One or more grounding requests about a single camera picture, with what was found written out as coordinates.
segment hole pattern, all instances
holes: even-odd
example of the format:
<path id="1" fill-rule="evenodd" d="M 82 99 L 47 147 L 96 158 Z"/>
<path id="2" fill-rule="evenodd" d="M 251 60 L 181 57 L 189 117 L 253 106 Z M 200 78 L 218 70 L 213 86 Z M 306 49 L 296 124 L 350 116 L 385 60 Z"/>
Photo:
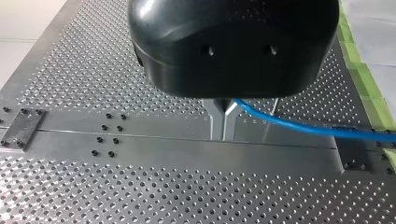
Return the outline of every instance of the hole pattern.
<path id="1" fill-rule="evenodd" d="M 0 158 L 1 223 L 395 223 L 385 183 Z"/>
<path id="2" fill-rule="evenodd" d="M 135 55 L 127 0 L 85 0 L 64 28 L 20 105 L 56 110 L 203 117 L 196 99 L 173 97 L 149 84 Z"/>
<path id="3" fill-rule="evenodd" d="M 319 123 L 336 123 L 345 125 L 361 125 L 363 119 L 351 91 L 354 86 L 348 81 L 346 71 L 341 69 L 335 51 L 330 49 L 324 60 L 318 79 L 305 91 L 279 101 L 277 114 L 285 119 L 313 120 Z M 270 112 L 274 99 L 255 99 L 248 101 L 262 112 Z M 254 122 L 244 111 L 240 117 Z"/>

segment metal clamp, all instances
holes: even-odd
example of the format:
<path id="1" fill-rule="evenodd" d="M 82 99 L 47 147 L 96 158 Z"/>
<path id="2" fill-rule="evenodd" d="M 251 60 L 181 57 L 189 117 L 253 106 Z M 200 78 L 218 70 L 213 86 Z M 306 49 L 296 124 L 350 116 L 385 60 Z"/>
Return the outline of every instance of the metal clamp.
<path id="1" fill-rule="evenodd" d="M 45 113 L 42 109 L 22 108 L 0 141 L 1 147 L 25 151 Z"/>

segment white floor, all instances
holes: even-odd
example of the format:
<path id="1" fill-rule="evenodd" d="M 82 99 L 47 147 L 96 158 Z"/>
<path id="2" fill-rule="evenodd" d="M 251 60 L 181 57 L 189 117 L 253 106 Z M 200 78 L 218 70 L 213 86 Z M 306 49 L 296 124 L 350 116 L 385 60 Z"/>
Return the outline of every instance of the white floor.
<path id="1" fill-rule="evenodd" d="M 0 89 L 66 0 L 0 0 Z"/>

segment metal surface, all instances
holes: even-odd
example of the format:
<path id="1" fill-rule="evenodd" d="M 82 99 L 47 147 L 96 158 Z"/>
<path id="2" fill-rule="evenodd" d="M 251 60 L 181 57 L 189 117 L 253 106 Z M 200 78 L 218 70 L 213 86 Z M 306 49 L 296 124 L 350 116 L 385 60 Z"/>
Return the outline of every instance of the metal surface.
<path id="1" fill-rule="evenodd" d="M 224 128 L 224 111 L 218 100 L 203 99 L 204 108 L 210 115 L 210 139 L 221 141 Z"/>
<path id="2" fill-rule="evenodd" d="M 143 79 L 125 4 L 68 0 L 1 90 L 10 110 L 0 135 L 22 106 L 49 113 L 29 150 L 0 151 L 0 223 L 396 223 L 396 179 L 371 142 L 363 144 L 373 166 L 362 174 L 344 172 L 334 139 L 239 112 L 233 140 L 248 144 L 208 141 L 201 100 Z M 353 90 L 342 92 L 360 116 Z M 274 108 L 273 99 L 254 101 Z"/>
<path id="3" fill-rule="evenodd" d="M 95 137 L 39 132 L 25 154 L 0 152 L 0 220 L 391 223 L 396 218 L 396 179 L 342 174 L 335 149 L 146 137 L 122 137 L 114 147 Z"/>
<path id="4" fill-rule="evenodd" d="M 4 134 L 1 146 L 6 149 L 26 150 L 45 114 L 45 110 L 21 109 Z"/>
<path id="5" fill-rule="evenodd" d="M 246 100 L 256 109 L 270 114 L 276 99 Z M 345 65 L 335 39 L 324 61 L 318 80 L 300 94 L 279 99 L 276 114 L 284 119 L 315 126 L 371 127 L 361 98 Z M 236 120 L 234 140 L 287 146 L 335 147 L 330 137 L 291 132 L 253 118 L 243 111 Z M 373 147 L 373 143 L 364 143 Z"/>
<path id="6" fill-rule="evenodd" d="M 224 141 L 233 141 L 235 135 L 236 118 L 242 112 L 242 108 L 237 103 L 232 103 L 225 112 L 224 119 Z"/>
<path id="7" fill-rule="evenodd" d="M 201 100 L 169 96 L 147 81 L 134 56 L 126 5 L 67 1 L 1 90 L 1 105 L 45 108 L 45 130 L 99 133 L 105 124 L 114 126 L 108 133 L 122 125 L 125 134 L 209 139 Z M 105 113 L 128 119 L 107 120 Z"/>
<path id="8" fill-rule="evenodd" d="M 250 104 L 269 113 L 274 100 L 261 99 Z M 370 126 L 337 39 L 323 62 L 318 79 L 305 91 L 281 98 L 277 114 L 285 119 L 309 121 L 317 125 Z M 242 113 L 240 117 L 253 122 L 247 113 Z"/>

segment screw hole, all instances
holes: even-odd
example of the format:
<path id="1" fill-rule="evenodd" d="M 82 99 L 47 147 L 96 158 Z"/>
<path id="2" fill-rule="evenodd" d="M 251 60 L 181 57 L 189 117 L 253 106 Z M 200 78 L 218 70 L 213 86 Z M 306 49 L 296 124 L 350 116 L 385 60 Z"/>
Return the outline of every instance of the screw hole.
<path id="1" fill-rule="evenodd" d="M 272 46 L 272 45 L 267 45 L 264 48 L 262 48 L 262 54 L 263 55 L 276 55 L 277 54 L 277 47 Z"/>
<path id="2" fill-rule="evenodd" d="M 208 56 L 213 56 L 213 55 L 215 55 L 215 49 L 212 47 L 212 46 L 210 46 L 210 45 L 203 45 L 202 47 L 201 47 L 201 52 L 204 54 L 204 55 L 208 55 Z"/>

